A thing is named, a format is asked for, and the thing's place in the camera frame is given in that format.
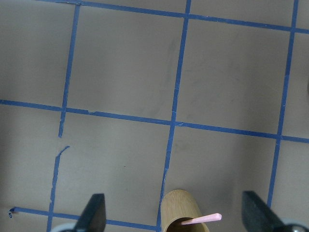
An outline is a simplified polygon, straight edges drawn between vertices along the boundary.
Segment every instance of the blue grid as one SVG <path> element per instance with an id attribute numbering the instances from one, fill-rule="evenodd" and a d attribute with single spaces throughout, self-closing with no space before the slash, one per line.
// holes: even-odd
<path id="1" fill-rule="evenodd" d="M 289 85 L 289 77 L 290 77 L 290 69 L 291 69 L 291 62 L 292 62 L 295 33 L 309 34 L 308 29 L 296 28 L 298 0 L 294 0 L 292 23 L 291 23 L 290 27 L 190 14 L 191 0 L 187 0 L 185 13 L 158 11 L 158 10 L 150 10 L 150 9 L 127 7 L 127 6 L 104 4 L 104 3 L 95 3 L 95 2 L 80 1 L 80 0 L 41 0 L 41 1 L 56 2 L 56 3 L 67 3 L 67 4 L 74 4 L 75 5 L 62 107 L 36 104 L 36 103 L 29 103 L 29 102 L 9 101 L 9 100 L 0 100 L 0 104 L 61 112 L 61 118 L 60 118 L 60 124 L 59 124 L 59 134 L 58 134 L 59 137 L 62 136 L 62 132 L 63 132 L 64 124 L 65 124 L 66 112 L 75 113 L 75 114 L 82 114 L 82 115 L 92 115 L 92 116 L 109 117 L 109 118 L 116 118 L 116 119 L 122 119 L 122 120 L 131 120 L 131 121 L 138 121 L 138 122 L 154 123 L 154 124 L 161 124 L 161 125 L 169 125 L 170 126 L 169 140 L 168 140 L 168 145 L 167 145 L 167 153 L 166 153 L 166 160 L 165 160 L 164 173 L 163 173 L 163 179 L 162 179 L 162 186 L 161 186 L 161 191 L 160 191 L 160 201 L 159 201 L 159 209 L 158 209 L 156 226 L 122 222 L 122 221 L 115 221 L 115 220 L 107 220 L 107 224 L 117 225 L 117 226 L 125 226 L 125 227 L 132 227 L 132 228 L 138 228 L 138 229 L 145 229 L 145 230 L 151 230 L 151 231 L 157 231 L 157 232 L 159 232 L 161 230 L 161 228 L 160 228 L 160 224 L 161 224 L 161 221 L 160 221 L 160 205 L 161 205 L 161 202 L 162 202 L 162 199 L 163 199 L 163 194 L 164 194 L 165 178 L 166 178 L 167 171 L 169 169 L 169 162 L 170 162 L 170 156 L 171 156 L 175 127 L 189 127 L 189 128 L 194 128 L 194 129 L 198 129 L 198 130 L 218 131 L 218 132 L 223 132 L 223 133 L 241 134 L 241 135 L 247 135 L 247 136 L 255 136 L 255 137 L 275 139 L 276 140 L 276 147 L 275 147 L 275 153 L 274 153 L 274 159 L 273 159 L 272 173 L 271 173 L 271 177 L 270 177 L 268 200 L 267 200 L 267 204 L 269 206 L 271 206 L 273 190 L 274 190 L 274 185 L 275 185 L 275 179 L 276 179 L 276 170 L 277 170 L 281 141 L 292 141 L 292 142 L 308 143 L 309 144 L 309 138 L 299 138 L 299 137 L 282 135 L 282 128 L 283 128 L 283 122 L 284 122 L 284 113 L 285 113 L 285 106 L 286 106 L 286 100 L 287 100 L 287 91 L 288 91 L 288 85 Z M 98 7 L 98 8 L 104 8 L 104 9 L 110 9 L 110 10 L 117 10 L 117 11 L 127 11 L 127 12 L 135 12 L 135 13 L 142 13 L 142 14 L 161 15 L 161 16 L 183 18 L 183 31 L 182 31 L 178 66 L 177 66 L 176 83 L 175 83 L 173 106 L 172 106 L 172 115 L 171 115 L 170 121 L 155 119 L 155 118 L 146 118 L 146 117 L 138 117 L 138 116 L 112 114 L 112 113 L 98 112 L 98 111 L 89 112 L 88 110 L 84 110 L 84 109 L 76 109 L 76 108 L 68 108 L 67 107 L 69 85 L 70 85 L 70 75 L 71 75 L 72 61 L 73 61 L 73 55 L 74 55 L 74 47 L 75 47 L 75 39 L 76 39 L 79 11 L 80 11 L 81 6 L 90 6 L 90 7 Z M 187 36 L 188 22 L 189 22 L 190 19 L 290 32 L 290 40 L 289 40 L 288 55 L 287 55 L 287 61 L 286 61 L 284 85 L 283 85 L 283 92 L 282 92 L 282 99 L 281 99 L 281 111 L 280 111 L 280 117 L 279 117 L 279 123 L 278 123 L 278 131 L 277 131 L 276 134 L 249 131 L 249 130 L 238 130 L 238 129 L 233 129 L 233 128 L 224 128 L 224 127 L 216 127 L 216 126 L 209 126 L 209 125 L 201 125 L 201 124 L 194 124 L 194 123 L 176 121 L 178 93 L 179 93 L 180 80 L 181 80 L 181 75 L 182 75 L 183 56 L 184 56 L 185 42 L 186 42 L 186 36 Z M 10 209 L 11 212 L 25 212 L 25 213 L 30 213 L 30 214 L 48 216 L 47 229 L 46 229 L 47 231 L 50 231 L 50 229 L 51 229 L 53 217 L 68 218 L 68 219 L 78 219 L 79 218 L 79 216 L 77 216 L 77 215 L 60 214 L 60 213 L 54 213 L 53 212 L 54 202 L 55 202 L 55 192 L 56 192 L 56 181 L 57 181 L 57 173 L 58 173 L 58 167 L 59 167 L 59 162 L 60 162 L 60 156 L 61 156 L 62 152 L 64 152 L 67 148 L 68 148 L 68 146 L 65 147 L 56 156 L 56 159 L 55 159 L 53 187 L 52 187 L 52 190 L 51 190 L 51 203 L 50 203 L 50 206 L 49 206 L 49 211 L 41 211 L 41 210 L 21 208 L 21 207 L 15 207 L 13 209 Z"/>

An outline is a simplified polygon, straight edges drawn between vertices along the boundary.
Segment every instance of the gray floor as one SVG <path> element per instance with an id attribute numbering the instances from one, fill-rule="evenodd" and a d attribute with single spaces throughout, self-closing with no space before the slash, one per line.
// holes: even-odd
<path id="1" fill-rule="evenodd" d="M 169 13 L 0 2 L 1 230 L 46 231 L 48 218 L 52 227 L 75 222 L 57 213 L 80 215 L 97 192 L 106 196 L 106 232 L 158 230 L 161 192 L 185 189 L 203 214 L 223 215 L 210 231 L 245 231 L 241 193 L 269 201 L 274 154 L 271 207 L 308 225 L 309 1 L 294 11 L 291 56 L 293 0 L 192 0 L 190 14 L 217 19 L 189 19 L 181 73 L 185 31 L 176 13 L 185 13 L 185 0 L 93 2 Z M 51 212 L 55 157 L 66 146 Z M 27 212 L 9 218 L 14 206 Z"/>

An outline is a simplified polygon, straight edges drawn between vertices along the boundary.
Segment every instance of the cup opening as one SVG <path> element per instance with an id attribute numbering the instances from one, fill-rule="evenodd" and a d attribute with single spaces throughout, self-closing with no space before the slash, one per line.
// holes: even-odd
<path id="1" fill-rule="evenodd" d="M 205 229 L 201 223 L 191 224 L 191 225 L 181 225 L 182 221 L 187 221 L 192 218 L 189 217 L 182 217 L 173 221 L 169 227 L 167 228 L 166 232 L 204 232 Z"/>

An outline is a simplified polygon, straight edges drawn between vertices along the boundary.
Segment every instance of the wooden cylinder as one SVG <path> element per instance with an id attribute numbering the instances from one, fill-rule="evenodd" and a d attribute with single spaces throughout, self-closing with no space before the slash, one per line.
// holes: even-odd
<path id="1" fill-rule="evenodd" d="M 205 223 L 181 225 L 182 221 L 201 217 L 193 196 L 185 190 L 169 192 L 161 203 L 162 232 L 209 232 Z"/>

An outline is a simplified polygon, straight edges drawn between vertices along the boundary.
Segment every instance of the pink popsicle stick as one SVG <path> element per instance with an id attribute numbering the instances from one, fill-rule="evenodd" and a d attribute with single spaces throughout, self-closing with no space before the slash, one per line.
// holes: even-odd
<path id="1" fill-rule="evenodd" d="M 181 224 L 182 225 L 190 225 L 190 224 L 209 222 L 209 221 L 219 221 L 219 220 L 221 220 L 221 218 L 222 218 L 222 215 L 216 213 L 216 214 L 210 214 L 210 215 L 207 215 L 207 216 L 197 217 L 197 218 L 194 218 L 194 219 L 183 221 L 183 222 L 181 222 Z"/>

